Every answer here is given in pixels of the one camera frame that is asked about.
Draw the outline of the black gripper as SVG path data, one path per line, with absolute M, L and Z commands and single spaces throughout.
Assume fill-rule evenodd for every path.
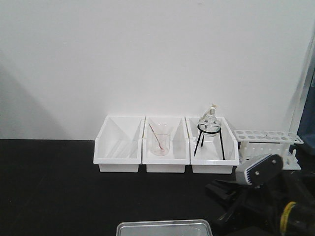
M 205 193 L 224 209 L 224 213 L 215 220 L 218 226 L 230 225 L 238 215 L 261 214 L 259 194 L 250 185 L 213 180 L 205 185 Z

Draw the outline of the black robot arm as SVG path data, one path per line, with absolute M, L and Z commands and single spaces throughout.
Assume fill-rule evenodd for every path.
M 213 180 L 206 194 L 224 212 L 214 225 L 240 234 L 250 226 L 270 236 L 315 234 L 315 172 L 283 170 L 279 154 L 261 154 L 243 161 L 234 180 Z

